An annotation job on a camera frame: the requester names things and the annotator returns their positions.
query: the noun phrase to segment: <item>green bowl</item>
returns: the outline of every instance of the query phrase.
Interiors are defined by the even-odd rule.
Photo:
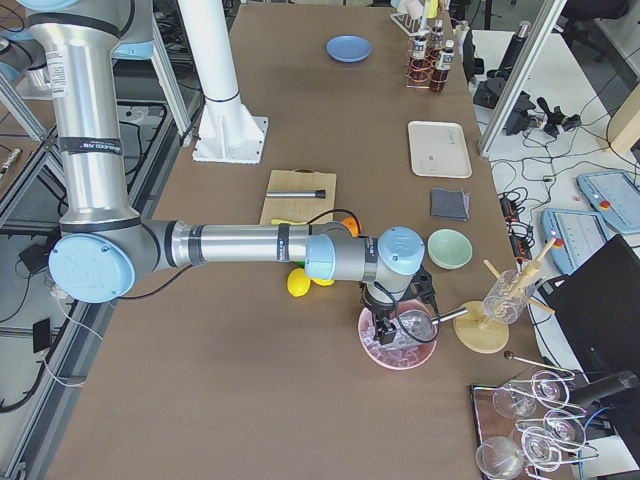
[[[427,242],[429,258],[441,268],[454,270],[466,265],[473,255],[471,242],[460,232],[436,230]]]

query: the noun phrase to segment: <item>pink plate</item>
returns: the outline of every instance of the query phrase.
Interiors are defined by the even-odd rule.
[[[402,314],[408,310],[422,310],[430,318],[433,314],[418,300],[408,300],[398,305],[398,313]],[[371,312],[364,308],[358,320],[358,334],[360,343],[364,351],[367,352],[374,362],[391,370],[409,370],[422,365],[429,360],[436,347],[436,341],[414,345],[410,347],[390,350],[381,348],[377,340],[374,340],[375,330],[373,327]]]

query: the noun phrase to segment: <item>gray cloth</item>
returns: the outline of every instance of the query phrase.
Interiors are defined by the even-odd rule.
[[[431,216],[465,221],[469,219],[469,194],[462,190],[431,190]]]

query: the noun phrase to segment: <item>blue joint cap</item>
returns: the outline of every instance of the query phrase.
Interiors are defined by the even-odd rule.
[[[11,65],[0,62],[0,75],[6,78],[9,83],[13,83],[20,77],[20,72]]]
[[[55,282],[73,298],[102,303],[128,292],[136,272],[129,256],[98,235],[76,233],[56,243],[49,255]]]
[[[5,30],[0,35],[13,42],[26,42],[27,40],[35,40],[33,35],[31,35],[31,32],[26,28],[19,32],[12,32],[11,30]]]
[[[328,235],[311,235],[307,240],[304,271],[310,278],[331,280],[336,273],[336,248]]]
[[[38,12],[54,12],[74,6],[80,0],[18,0],[24,7]]]
[[[393,227],[378,239],[380,259],[400,275],[413,275],[422,265],[424,241],[406,227]]]
[[[111,56],[120,60],[149,60],[153,56],[153,40],[141,43],[121,43]]]

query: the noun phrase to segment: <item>wooden cutting board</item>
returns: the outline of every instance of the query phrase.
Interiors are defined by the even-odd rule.
[[[336,197],[335,173],[309,171],[273,170],[269,177],[269,186],[265,191],[260,225],[270,225],[272,219],[291,222],[307,222],[316,215],[331,210]],[[266,192],[281,190],[326,190],[326,198],[267,198]],[[318,220],[320,223],[333,220],[328,214]]]

